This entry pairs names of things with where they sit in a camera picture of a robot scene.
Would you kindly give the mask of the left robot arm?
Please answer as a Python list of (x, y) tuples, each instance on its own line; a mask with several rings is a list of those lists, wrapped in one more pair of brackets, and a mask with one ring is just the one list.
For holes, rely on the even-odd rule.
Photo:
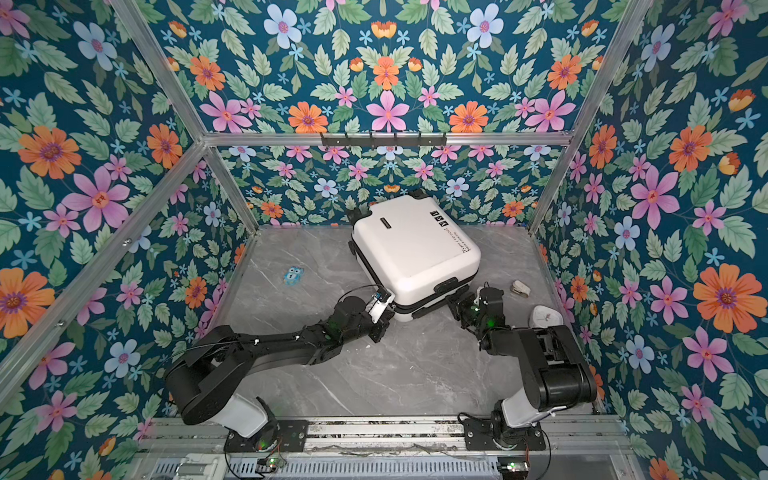
[(166, 390), (185, 424), (211, 421), (254, 439), (272, 427), (274, 415), (263, 400), (238, 394), (241, 382), (266, 370), (327, 362), (363, 337), (379, 342), (394, 315), (393, 300), (383, 288), (369, 300), (347, 294), (327, 319), (291, 333), (251, 335), (217, 326), (169, 368)]

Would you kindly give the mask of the white hard-shell suitcase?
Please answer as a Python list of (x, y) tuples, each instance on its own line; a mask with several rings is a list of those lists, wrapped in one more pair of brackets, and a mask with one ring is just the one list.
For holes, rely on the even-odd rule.
[(410, 322), (441, 307), (477, 275), (481, 250), (422, 190), (347, 212), (349, 248), (368, 278), (390, 294), (388, 308)]

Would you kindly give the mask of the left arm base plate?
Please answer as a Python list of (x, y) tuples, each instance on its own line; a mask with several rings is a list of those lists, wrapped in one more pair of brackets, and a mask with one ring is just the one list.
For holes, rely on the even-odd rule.
[(224, 452), (234, 453), (296, 453), (302, 452), (308, 439), (310, 423), (306, 420), (271, 420), (249, 438), (231, 431)]

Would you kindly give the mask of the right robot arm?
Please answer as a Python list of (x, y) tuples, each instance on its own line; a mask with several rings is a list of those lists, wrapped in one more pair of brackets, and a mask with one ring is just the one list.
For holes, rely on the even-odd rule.
[(446, 300), (454, 319), (476, 337), (481, 351), (516, 359), (521, 374), (521, 389), (497, 401), (489, 418), (457, 415), (469, 447), (477, 447), (483, 437), (502, 450), (535, 446), (543, 435), (542, 420), (597, 399), (596, 380), (563, 323), (508, 325), (503, 291), (491, 286), (456, 292)]

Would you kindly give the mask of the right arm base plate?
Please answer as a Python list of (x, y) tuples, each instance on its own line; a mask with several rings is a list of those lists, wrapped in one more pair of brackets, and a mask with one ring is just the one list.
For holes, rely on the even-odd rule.
[(459, 413), (465, 448), (469, 451), (544, 451), (544, 432), (536, 426), (509, 427), (501, 417), (476, 417)]

